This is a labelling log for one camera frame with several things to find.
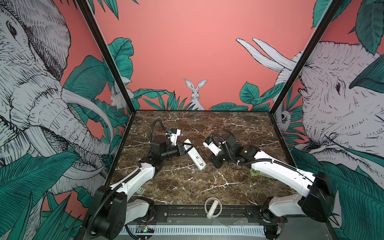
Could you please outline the white remote control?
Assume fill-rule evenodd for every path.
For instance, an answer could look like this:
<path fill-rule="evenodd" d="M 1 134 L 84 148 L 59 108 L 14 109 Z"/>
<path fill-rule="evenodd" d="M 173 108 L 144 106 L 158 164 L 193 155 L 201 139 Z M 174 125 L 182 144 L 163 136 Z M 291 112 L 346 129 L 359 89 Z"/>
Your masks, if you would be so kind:
<path fill-rule="evenodd" d="M 196 148 L 193 146 L 191 141 L 189 139 L 186 139 L 184 141 L 184 148 L 186 153 L 189 155 L 189 157 L 192 159 L 192 161 L 195 163 L 197 168 L 202 171 L 206 167 L 206 162 L 203 160 L 202 156 L 198 153 Z"/>

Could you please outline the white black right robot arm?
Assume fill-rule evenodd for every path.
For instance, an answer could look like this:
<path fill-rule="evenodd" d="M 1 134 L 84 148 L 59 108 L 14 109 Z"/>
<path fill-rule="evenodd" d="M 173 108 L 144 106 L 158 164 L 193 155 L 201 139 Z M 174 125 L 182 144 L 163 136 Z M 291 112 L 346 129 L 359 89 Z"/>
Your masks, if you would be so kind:
<path fill-rule="evenodd" d="M 322 172 L 307 172 L 266 154 L 260 148 L 241 146 L 231 132 L 222 136 L 211 134 L 204 146 L 212 152 L 211 162 L 220 168 L 232 162 L 276 179 L 296 191 L 295 195 L 271 197 L 260 209 L 266 222 L 273 222 L 287 215 L 305 215 L 317 222 L 328 220 L 334 195 L 330 177 Z"/>

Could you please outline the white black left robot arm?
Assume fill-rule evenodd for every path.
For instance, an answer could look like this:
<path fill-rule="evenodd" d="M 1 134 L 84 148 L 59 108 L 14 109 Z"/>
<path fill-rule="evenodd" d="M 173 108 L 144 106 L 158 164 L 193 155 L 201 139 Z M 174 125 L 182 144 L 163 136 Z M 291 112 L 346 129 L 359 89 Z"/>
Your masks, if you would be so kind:
<path fill-rule="evenodd" d="M 128 223 L 148 216 L 152 201 L 143 198 L 130 202 L 130 198 L 156 176 L 165 160 L 183 156 L 193 147 L 191 143 L 173 145 L 168 135 L 155 136 L 148 153 L 138 161 L 138 167 L 132 173 L 110 187 L 97 189 L 83 221 L 84 239 L 104 237 L 113 240 Z"/>

